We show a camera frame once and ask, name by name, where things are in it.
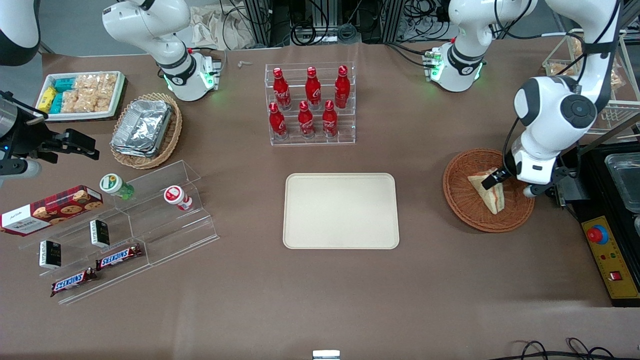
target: red and white bottle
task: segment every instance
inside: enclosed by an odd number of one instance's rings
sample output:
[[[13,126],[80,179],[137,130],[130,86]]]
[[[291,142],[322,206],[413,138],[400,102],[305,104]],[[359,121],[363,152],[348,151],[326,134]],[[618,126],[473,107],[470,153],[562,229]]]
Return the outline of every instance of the red and white bottle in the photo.
[[[340,65],[338,68],[338,78],[335,80],[335,106],[340,109],[347,107],[351,83],[347,78],[347,67]]]
[[[177,185],[169,186],[164,191],[164,199],[182,211],[187,211],[193,207],[193,199]]]
[[[305,84],[305,91],[307,93],[307,101],[309,102],[309,108],[311,110],[319,110],[322,106],[320,102],[322,97],[320,95],[320,81],[317,78],[316,68],[311,66],[307,68],[307,83]]]
[[[324,104],[322,128],[324,135],[328,138],[335,138],[338,135],[338,114],[333,109],[333,101],[331,100],[327,100]]]
[[[276,101],[280,109],[291,109],[291,93],[289,91],[289,84],[282,75],[282,69],[277,67],[273,69],[273,92],[276,95]]]
[[[287,125],[284,123],[284,115],[278,109],[278,105],[275,102],[269,104],[269,123],[273,129],[273,136],[276,140],[285,140],[289,137],[287,132]]]
[[[306,101],[300,101],[298,122],[300,123],[302,137],[311,139],[316,135],[316,130],[314,129],[314,114],[309,111],[309,104],[307,104]]]

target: round wicker basket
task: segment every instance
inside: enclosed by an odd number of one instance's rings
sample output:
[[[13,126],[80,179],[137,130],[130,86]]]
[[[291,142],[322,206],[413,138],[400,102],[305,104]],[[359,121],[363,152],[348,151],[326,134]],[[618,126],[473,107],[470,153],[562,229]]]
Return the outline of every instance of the round wicker basket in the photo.
[[[497,215],[489,211],[467,176],[501,166],[500,151],[472,149],[453,158],[442,178],[442,189],[453,212],[468,225],[487,233],[506,233],[520,227],[531,216],[535,203],[522,193],[526,184],[511,177],[502,183],[504,209]]]
[[[154,168],[164,163],[169,158],[169,156],[171,156],[171,153],[175,149],[175,146],[178,144],[178,138],[180,137],[180,131],[182,130],[182,114],[180,113],[180,109],[178,108],[178,104],[176,104],[175,100],[165,94],[153,93],[142,95],[136,100],[162,100],[168,104],[171,104],[173,110],[171,113],[171,118],[169,119],[169,124],[167,125],[166,131],[164,133],[162,145],[160,146],[160,153],[155,158],[124,155],[116,152],[113,148],[111,148],[111,153],[119,163],[130,166],[132,168],[143,170]],[[124,117],[124,114],[127,112],[132,103],[133,101],[130,102],[129,105],[127,105],[127,107],[120,113],[115,128],[113,129],[114,134],[116,133],[116,131],[118,131],[120,123],[122,122],[122,118]]]

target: red button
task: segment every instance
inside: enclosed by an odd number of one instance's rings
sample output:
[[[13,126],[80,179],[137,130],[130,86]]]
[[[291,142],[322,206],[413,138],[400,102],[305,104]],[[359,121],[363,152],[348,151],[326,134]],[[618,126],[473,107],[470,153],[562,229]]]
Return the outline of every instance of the red button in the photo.
[[[592,227],[587,230],[587,239],[592,243],[599,243],[602,241],[602,232],[596,227]]]
[[[619,281],[619,280],[622,280],[622,275],[620,274],[619,271],[612,271],[609,273],[609,278],[612,281]]]

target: coca-cola bottle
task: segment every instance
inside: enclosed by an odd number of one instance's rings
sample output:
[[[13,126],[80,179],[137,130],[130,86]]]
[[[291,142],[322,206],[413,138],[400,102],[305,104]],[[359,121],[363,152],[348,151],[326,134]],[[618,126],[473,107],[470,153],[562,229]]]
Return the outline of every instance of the coca-cola bottle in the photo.
[[[338,78],[335,80],[335,105],[340,109],[347,107],[351,83],[347,78],[347,67],[340,65],[338,68]]]
[[[311,66],[307,68],[307,83],[305,84],[305,91],[307,92],[307,101],[309,102],[309,108],[311,110],[319,110],[320,102],[322,100],[320,96],[320,81],[316,77],[316,68]]]
[[[282,69],[277,67],[273,69],[273,92],[276,94],[276,101],[283,110],[291,109],[291,93],[289,91],[289,84],[282,75]]]
[[[333,109],[333,101],[327,100],[322,114],[322,128],[324,135],[333,138],[338,135],[338,114]]]
[[[302,137],[305,139],[311,139],[316,135],[316,130],[314,129],[314,114],[309,111],[309,105],[306,101],[300,101],[298,122],[300,122]]]
[[[287,132],[287,125],[284,123],[284,115],[278,109],[278,105],[275,102],[269,104],[269,123],[273,129],[273,136],[276,140],[285,140],[289,137]]]

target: brown table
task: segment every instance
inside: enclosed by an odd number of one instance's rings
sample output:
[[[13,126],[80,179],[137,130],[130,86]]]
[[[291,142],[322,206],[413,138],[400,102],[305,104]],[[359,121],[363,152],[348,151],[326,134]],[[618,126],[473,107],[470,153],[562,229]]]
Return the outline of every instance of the brown table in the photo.
[[[501,40],[462,94],[425,83],[382,45],[286,47],[229,53],[221,88],[180,103],[185,126],[169,162],[203,177],[221,238],[70,306],[47,296],[36,254],[0,237],[0,354],[36,359],[486,359],[521,340],[568,350],[581,338],[640,357],[640,309],[611,308],[580,226],[540,197],[517,231],[485,234],[458,220],[442,172],[460,151],[501,148],[513,96],[558,39]],[[274,148],[265,118],[264,64],[357,56],[356,145]],[[253,65],[237,68],[239,60]],[[45,73],[120,70],[125,102],[167,92],[149,56],[44,56]],[[60,156],[36,179],[7,181],[1,209],[75,184],[96,185],[119,165],[113,122],[71,124],[97,140],[100,161]],[[62,130],[65,125],[51,126]],[[396,179],[394,250],[289,250],[282,244],[284,181],[293,172],[388,172]]]

